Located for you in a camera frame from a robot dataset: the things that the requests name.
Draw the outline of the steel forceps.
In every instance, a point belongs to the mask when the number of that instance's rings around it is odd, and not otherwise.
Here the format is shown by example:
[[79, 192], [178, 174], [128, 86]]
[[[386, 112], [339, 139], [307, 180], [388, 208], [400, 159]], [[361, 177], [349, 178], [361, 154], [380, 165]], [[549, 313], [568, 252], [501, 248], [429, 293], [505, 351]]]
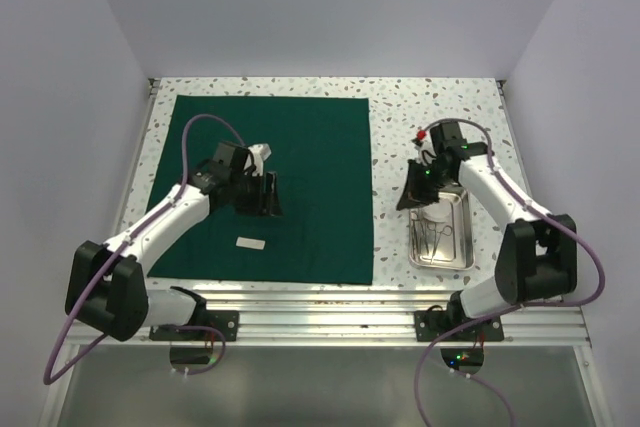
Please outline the steel forceps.
[[450, 236], [453, 232], [452, 227], [446, 223], [436, 223], [428, 220], [426, 222], [427, 231], [431, 233], [431, 242], [428, 247], [429, 265], [433, 265], [435, 255], [438, 251], [440, 241], [443, 236]]

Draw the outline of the white packet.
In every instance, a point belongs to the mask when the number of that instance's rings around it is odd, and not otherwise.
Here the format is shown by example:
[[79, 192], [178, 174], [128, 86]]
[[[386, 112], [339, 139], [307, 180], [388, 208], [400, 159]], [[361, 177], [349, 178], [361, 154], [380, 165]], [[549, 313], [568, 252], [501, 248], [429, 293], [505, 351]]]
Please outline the white packet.
[[236, 240], [236, 246], [238, 248], [261, 251], [265, 248], [266, 241], [261, 239], [238, 237]]

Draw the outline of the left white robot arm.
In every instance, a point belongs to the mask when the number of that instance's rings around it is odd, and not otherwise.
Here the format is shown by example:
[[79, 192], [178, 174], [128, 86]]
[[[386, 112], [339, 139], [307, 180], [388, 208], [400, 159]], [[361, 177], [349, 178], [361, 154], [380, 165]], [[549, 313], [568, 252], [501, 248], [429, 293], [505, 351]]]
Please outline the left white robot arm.
[[267, 144], [221, 142], [131, 227], [102, 243], [84, 242], [74, 254], [66, 314], [118, 341], [143, 327], [201, 337], [214, 325], [205, 299], [181, 287], [150, 292], [146, 276], [184, 234], [219, 209], [281, 215], [277, 175], [264, 167], [270, 156]]

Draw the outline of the steel surgical scissors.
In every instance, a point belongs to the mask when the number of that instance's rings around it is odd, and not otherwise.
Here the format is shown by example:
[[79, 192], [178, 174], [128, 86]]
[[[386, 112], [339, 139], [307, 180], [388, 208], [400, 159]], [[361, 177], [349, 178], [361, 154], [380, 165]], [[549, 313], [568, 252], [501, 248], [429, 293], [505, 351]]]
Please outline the steel surgical scissors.
[[431, 255], [435, 245], [436, 223], [421, 210], [410, 212], [410, 245], [414, 256]]

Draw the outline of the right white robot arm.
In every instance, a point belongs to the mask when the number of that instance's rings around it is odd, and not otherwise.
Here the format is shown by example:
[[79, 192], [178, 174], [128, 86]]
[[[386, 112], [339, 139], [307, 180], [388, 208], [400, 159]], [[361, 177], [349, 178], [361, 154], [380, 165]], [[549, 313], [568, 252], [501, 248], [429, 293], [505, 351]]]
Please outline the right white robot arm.
[[480, 329], [483, 317], [573, 292], [578, 276], [573, 219], [534, 201], [505, 173], [491, 140], [470, 142], [460, 125], [444, 119], [416, 134], [420, 157], [408, 163], [396, 208], [431, 206], [443, 188], [457, 184], [480, 202], [502, 232], [492, 276], [452, 294], [444, 309], [443, 325], [464, 340]]

